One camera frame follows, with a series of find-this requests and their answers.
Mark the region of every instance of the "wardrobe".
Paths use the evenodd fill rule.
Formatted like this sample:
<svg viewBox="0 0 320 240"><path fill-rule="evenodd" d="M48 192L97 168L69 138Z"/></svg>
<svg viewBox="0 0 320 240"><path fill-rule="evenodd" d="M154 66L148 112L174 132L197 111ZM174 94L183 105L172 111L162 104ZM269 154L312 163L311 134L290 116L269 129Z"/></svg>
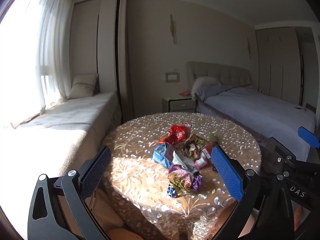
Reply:
<svg viewBox="0 0 320 240"><path fill-rule="evenodd" d="M294 27L256 31L259 90L289 103L301 103L301 63Z"/></svg>

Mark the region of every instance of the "round table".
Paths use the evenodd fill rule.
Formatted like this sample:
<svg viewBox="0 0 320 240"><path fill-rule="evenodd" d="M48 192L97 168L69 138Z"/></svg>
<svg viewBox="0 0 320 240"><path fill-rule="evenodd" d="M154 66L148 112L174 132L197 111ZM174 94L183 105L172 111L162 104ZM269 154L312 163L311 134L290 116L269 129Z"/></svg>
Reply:
<svg viewBox="0 0 320 240"><path fill-rule="evenodd" d="M163 113L131 120L112 131L104 144L112 161L104 174L110 202L119 216L145 240L206 240L232 198L217 172L210 166L200 171L203 184L196 194L179 198L167 195L168 169L152 160L160 137L171 125L188 122L191 134L208 138L214 133L230 158L245 169L259 172L261 153L253 136L231 121L196 113Z"/></svg>

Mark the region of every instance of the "tufted headboard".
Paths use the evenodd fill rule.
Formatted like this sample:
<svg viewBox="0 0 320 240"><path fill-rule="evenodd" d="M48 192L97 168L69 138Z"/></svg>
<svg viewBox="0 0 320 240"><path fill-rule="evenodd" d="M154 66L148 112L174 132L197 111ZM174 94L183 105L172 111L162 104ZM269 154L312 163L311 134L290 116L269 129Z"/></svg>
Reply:
<svg viewBox="0 0 320 240"><path fill-rule="evenodd" d="M251 83L250 72L244 68L196 61L188 62L186 66L190 90L198 77L214 77L223 85L235 87Z"/></svg>

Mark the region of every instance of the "table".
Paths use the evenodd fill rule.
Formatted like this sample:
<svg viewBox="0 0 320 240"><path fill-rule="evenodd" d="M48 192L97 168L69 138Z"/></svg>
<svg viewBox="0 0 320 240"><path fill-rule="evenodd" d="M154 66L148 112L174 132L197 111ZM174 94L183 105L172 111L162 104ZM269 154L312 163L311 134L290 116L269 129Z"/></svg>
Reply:
<svg viewBox="0 0 320 240"><path fill-rule="evenodd" d="M189 239L206 240L222 210L235 201L210 166L200 171L204 182L196 194L180 198L167 195L168 170L152 160L153 150L172 124L182 122L191 123L191 134L203 138L213 132L224 151L245 169L260 169L261 153L253 136L222 118L163 113L119 126L103 142L112 153L103 183L115 211L145 240L164 236L179 240L181 233Z"/></svg>

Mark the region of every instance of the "wall sconce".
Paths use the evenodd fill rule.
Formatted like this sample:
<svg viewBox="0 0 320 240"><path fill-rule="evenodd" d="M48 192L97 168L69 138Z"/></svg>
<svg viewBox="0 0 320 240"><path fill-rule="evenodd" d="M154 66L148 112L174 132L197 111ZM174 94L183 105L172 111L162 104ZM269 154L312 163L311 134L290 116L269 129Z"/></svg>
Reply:
<svg viewBox="0 0 320 240"><path fill-rule="evenodd" d="M173 21L173 17L172 14L170 14L170 32L171 32L171 36L173 38L173 44L177 44L177 35L176 35L176 23Z"/></svg>

